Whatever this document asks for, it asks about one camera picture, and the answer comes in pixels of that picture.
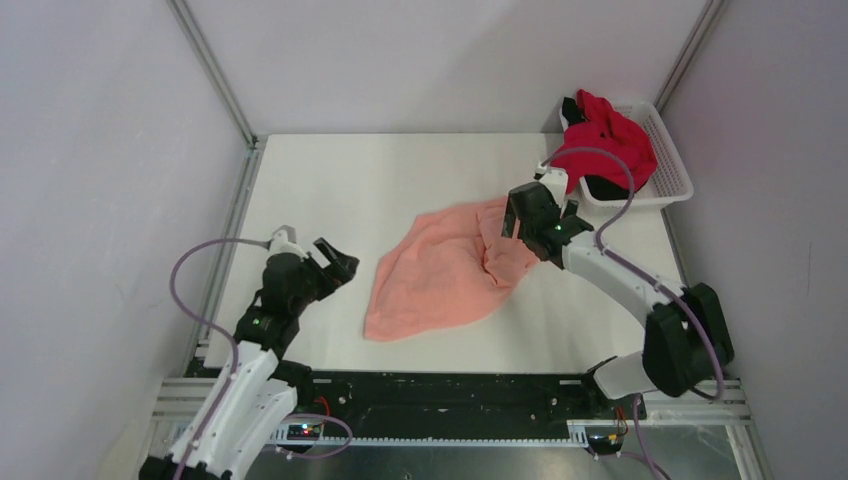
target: white wall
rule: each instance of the white wall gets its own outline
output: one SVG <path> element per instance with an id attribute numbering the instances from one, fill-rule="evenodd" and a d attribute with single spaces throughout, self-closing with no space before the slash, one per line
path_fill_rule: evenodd
<path id="1" fill-rule="evenodd" d="M 562 131 L 653 101 L 705 0 L 191 1 L 259 133 Z"/>
<path id="2" fill-rule="evenodd" d="M 245 149 L 161 0 L 3 2 L 0 71 L 0 476 L 89 480 L 183 353 L 170 267 Z"/>
<path id="3" fill-rule="evenodd" d="M 839 0 L 731 2 L 664 114 L 695 183 L 675 232 L 779 479 L 848 471 L 846 22 Z"/>

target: red cloth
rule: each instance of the red cloth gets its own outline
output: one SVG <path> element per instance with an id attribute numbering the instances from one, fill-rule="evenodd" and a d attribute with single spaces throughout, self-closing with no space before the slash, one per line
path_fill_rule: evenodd
<path id="1" fill-rule="evenodd" d="M 605 99 L 586 90 L 577 92 L 577 106 L 586 121 L 565 129 L 565 142 L 557 152 L 573 147 L 595 147 L 618 156 L 630 167 L 636 189 L 641 188 L 657 169 L 651 140 L 636 122 L 613 110 Z M 601 176 L 625 190 L 627 175 L 610 158 L 596 153 L 572 153 L 551 163 L 568 173 L 566 192 L 571 193 L 584 175 Z"/>

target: plastic basket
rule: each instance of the plastic basket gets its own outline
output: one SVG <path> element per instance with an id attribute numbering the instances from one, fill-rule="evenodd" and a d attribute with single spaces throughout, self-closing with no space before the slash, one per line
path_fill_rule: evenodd
<path id="1" fill-rule="evenodd" d="M 689 180 L 689 174 L 686 173 L 686 168 L 680 160 L 680 154 L 677 153 L 677 148 L 674 147 L 657 109 L 647 102 L 613 103 L 613 108 L 642 127 L 651 139 L 651 145 L 657 156 L 657 170 L 645 186 L 636 192 L 630 208 L 660 210 L 671 203 L 691 198 L 695 193 L 692 181 Z M 560 119 L 563 122 L 562 127 L 567 128 L 568 125 L 562 115 Z M 580 179 L 580 197 L 581 209 L 595 215 L 615 213 L 624 206 L 625 202 L 624 200 L 598 200 L 589 191 L 585 178 Z"/>

